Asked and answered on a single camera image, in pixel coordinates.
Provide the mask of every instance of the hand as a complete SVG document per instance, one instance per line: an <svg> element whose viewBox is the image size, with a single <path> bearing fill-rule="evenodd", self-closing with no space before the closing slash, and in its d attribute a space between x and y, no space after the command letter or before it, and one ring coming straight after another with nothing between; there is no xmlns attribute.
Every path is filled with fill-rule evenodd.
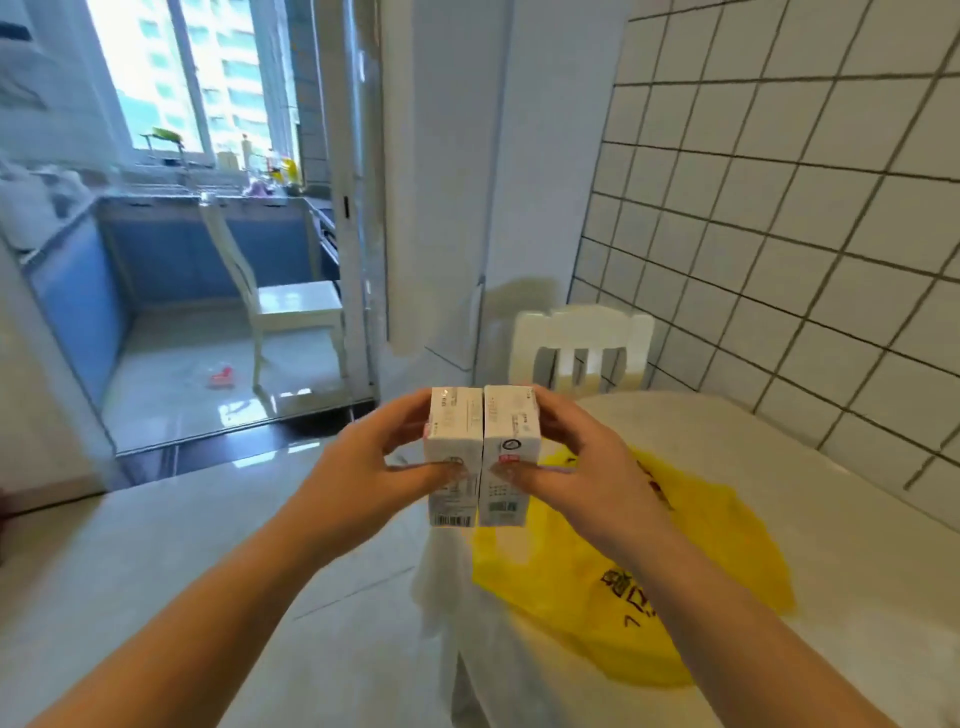
<svg viewBox="0 0 960 728"><path fill-rule="evenodd" d="M504 463L495 473L559 511L599 551L624 566L638 537L673 525L630 449L572 401L534 386L540 433L579 458L573 473L532 463Z"/></svg>
<svg viewBox="0 0 960 728"><path fill-rule="evenodd" d="M423 436L430 390L393 400L348 425L278 516L333 558L356 548L415 500L464 476L455 463L388 467L384 456Z"/></svg>

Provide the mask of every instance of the floor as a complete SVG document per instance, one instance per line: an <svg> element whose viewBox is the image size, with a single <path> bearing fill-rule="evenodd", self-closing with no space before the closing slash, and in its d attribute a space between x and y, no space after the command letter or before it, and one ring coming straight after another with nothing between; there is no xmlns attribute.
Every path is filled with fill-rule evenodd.
<svg viewBox="0 0 960 728"><path fill-rule="evenodd" d="M336 352L319 328L265 337L252 389L253 344L241 304L141 314L104 400L102 416L119 452L196 437L346 403ZM231 367L232 386L210 376Z"/></svg>
<svg viewBox="0 0 960 728"><path fill-rule="evenodd" d="M24 725L264 522L326 442L12 521L0 567L0 728ZM410 597L427 530L415 504L320 571L221 725L448 728L440 640L421 637Z"/></svg>

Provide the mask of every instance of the milk carton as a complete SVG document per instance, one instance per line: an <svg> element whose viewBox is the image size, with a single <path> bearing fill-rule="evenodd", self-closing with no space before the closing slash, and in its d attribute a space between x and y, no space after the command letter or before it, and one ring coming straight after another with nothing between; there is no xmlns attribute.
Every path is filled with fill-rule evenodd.
<svg viewBox="0 0 960 728"><path fill-rule="evenodd" d="M530 497L490 472L495 463L540 457L540 409L530 387L484 387L483 472L478 525L524 525Z"/></svg>
<svg viewBox="0 0 960 728"><path fill-rule="evenodd" d="M477 496L483 464L483 390L434 387L430 420L423 432L427 462L461 463L467 477L431 493L430 525L476 525Z"/></svg>

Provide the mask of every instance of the white table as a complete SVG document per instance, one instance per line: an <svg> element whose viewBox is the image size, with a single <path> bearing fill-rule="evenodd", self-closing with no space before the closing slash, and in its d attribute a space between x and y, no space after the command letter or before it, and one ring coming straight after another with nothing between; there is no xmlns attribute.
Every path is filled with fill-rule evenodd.
<svg viewBox="0 0 960 728"><path fill-rule="evenodd" d="M580 404L629 444L736 489L790 565L799 608L787 622L891 718L960 720L960 534L724 400L631 392ZM523 538L502 529L498 544ZM475 586L468 530L433 529L415 596L492 728L718 725L696 688L610 681Z"/></svg>

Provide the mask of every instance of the barcode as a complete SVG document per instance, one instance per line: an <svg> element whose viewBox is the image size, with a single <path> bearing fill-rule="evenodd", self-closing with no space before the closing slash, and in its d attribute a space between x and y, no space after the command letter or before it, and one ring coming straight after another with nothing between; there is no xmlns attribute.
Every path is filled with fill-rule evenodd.
<svg viewBox="0 0 960 728"><path fill-rule="evenodd" d="M470 521L473 516L434 516L434 525L459 525L463 528L470 528Z"/></svg>

